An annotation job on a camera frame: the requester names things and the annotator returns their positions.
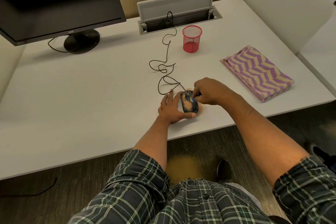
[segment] white desk surface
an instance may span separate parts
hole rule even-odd
[[[241,94],[264,116],[333,101],[334,96],[302,64],[243,0],[213,3],[222,19],[199,23],[198,52],[182,49],[182,27],[171,37],[168,64],[185,88],[215,78]],[[47,41],[27,45],[0,104],[0,179],[132,148],[158,115],[162,73],[148,65],[163,60],[161,43],[174,29],[141,36],[139,18],[98,29],[100,43],[90,52],[67,55]],[[53,45],[61,47],[64,38]],[[261,103],[220,59],[252,45],[296,82]],[[162,86],[169,91],[170,86]],[[233,125],[221,107],[206,106],[201,116],[170,126],[175,139]]]
[[[330,20],[298,54],[307,67],[336,96],[336,6]]]

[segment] zigzag pattern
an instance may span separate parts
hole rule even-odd
[[[233,56],[222,59],[221,62],[262,102],[282,93],[294,83],[290,77],[250,45]]]

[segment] monitor stand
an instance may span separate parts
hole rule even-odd
[[[98,31],[91,29],[69,35],[64,41],[64,48],[73,54],[81,54],[95,48],[99,43]]]

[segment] plaid shirt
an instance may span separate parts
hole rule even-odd
[[[293,223],[336,223],[336,175],[306,157],[275,183],[273,193]],[[240,189],[203,179],[169,188],[161,166],[127,152],[105,188],[71,224],[272,223]]]

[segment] hand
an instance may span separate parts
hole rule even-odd
[[[181,93],[182,91],[177,93],[173,99],[173,90],[170,90],[169,96],[165,95],[161,101],[161,106],[158,109],[159,116],[163,117],[168,124],[174,124],[182,119],[196,118],[196,114],[193,112],[184,113],[177,110]]]
[[[230,97],[237,96],[237,93],[229,89],[226,85],[208,77],[196,81],[194,86],[192,97],[202,104],[222,105],[223,101],[228,100]]]

